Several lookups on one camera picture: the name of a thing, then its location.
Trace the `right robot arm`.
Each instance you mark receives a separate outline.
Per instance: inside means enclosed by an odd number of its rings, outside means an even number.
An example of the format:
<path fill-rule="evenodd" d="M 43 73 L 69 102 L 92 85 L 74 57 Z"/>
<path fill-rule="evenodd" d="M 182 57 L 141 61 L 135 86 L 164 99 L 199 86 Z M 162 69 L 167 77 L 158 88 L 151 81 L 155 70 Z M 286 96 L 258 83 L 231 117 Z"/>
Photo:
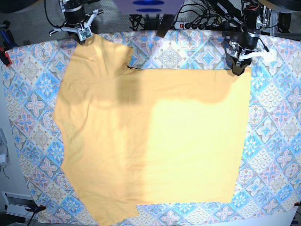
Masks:
<path fill-rule="evenodd" d="M 67 32 L 77 43 L 83 45 L 93 36 L 91 25 L 94 19 L 103 14 L 102 9 L 94 9 L 90 14 L 85 11 L 86 4 L 90 5 L 95 2 L 95 0 L 60 0 L 59 6 L 65 21 L 62 25 L 52 24 L 53 29 L 49 31 L 49 35 Z"/>

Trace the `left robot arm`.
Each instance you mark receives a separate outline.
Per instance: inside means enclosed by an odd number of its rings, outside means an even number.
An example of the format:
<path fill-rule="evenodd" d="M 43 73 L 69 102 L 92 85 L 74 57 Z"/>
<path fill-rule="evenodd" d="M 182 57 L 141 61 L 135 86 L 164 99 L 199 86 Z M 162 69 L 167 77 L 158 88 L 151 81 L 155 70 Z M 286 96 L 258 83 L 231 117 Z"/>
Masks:
<path fill-rule="evenodd" d="M 237 37 L 231 38 L 231 70 L 240 76 L 251 65 L 253 57 L 263 57 L 269 48 L 262 42 L 261 31 L 269 25 L 271 10 L 254 0 L 242 1 L 242 24 Z"/>

